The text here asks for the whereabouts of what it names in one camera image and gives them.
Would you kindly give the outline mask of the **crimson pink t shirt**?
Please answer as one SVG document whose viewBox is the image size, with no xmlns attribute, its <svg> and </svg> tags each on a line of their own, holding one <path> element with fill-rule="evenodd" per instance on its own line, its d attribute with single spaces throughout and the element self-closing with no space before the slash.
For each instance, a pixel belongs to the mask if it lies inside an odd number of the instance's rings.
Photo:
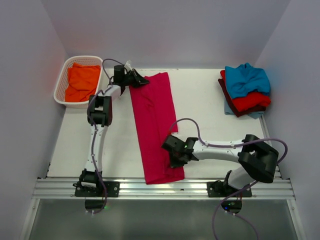
<svg viewBox="0 0 320 240">
<path fill-rule="evenodd" d="M 167 72 L 146 76 L 145 86 L 130 87 L 130 97 L 137 131 L 145 182 L 148 185 L 183 180 L 183 167 L 172 168 L 169 153 L 162 148 L 170 133 L 178 132 L 170 78 Z"/>
</svg>

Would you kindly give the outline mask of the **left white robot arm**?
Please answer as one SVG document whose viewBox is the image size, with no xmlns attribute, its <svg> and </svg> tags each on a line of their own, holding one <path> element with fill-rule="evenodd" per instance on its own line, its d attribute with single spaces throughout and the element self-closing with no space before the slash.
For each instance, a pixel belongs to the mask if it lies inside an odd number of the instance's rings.
<svg viewBox="0 0 320 240">
<path fill-rule="evenodd" d="M 86 188 L 92 196 L 103 193 L 102 157 L 104 141 L 113 120 L 113 101 L 119 98 L 127 86 L 139 88 L 150 81 L 141 76 L 128 60 L 113 68 L 113 78 L 106 89 L 91 95 L 87 107 L 87 122 L 90 125 L 90 147 L 84 170 L 81 172 L 77 187 Z"/>
</svg>

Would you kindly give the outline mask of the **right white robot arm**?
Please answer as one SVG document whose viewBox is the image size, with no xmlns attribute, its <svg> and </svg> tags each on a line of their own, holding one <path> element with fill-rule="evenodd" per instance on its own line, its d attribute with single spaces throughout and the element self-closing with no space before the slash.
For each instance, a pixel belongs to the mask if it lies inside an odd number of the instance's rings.
<svg viewBox="0 0 320 240">
<path fill-rule="evenodd" d="M 255 181 L 272 183 L 279 157 L 276 149 L 252 134 L 230 142 L 204 141 L 199 137 L 188 137 L 183 141 L 175 135 L 168 135 L 161 147 L 168 152 L 172 168 L 200 160 L 240 164 L 226 174 L 222 185 L 223 192 L 231 197 Z"/>
</svg>

